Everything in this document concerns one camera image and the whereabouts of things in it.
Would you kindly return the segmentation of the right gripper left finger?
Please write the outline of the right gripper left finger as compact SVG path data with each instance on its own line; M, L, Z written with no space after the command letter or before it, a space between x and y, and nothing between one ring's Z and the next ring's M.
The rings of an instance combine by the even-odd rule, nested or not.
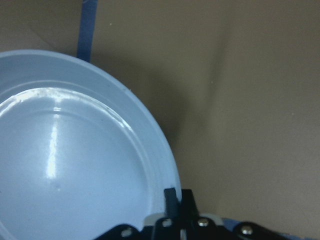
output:
M165 199L165 215L169 218L177 218L179 216L179 201L175 188L164 189Z

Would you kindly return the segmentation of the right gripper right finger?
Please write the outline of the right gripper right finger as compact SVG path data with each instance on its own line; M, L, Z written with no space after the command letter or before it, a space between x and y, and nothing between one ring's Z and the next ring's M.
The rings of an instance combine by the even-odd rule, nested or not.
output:
M191 189L181 190L180 215L183 220L193 220L199 216L199 211Z

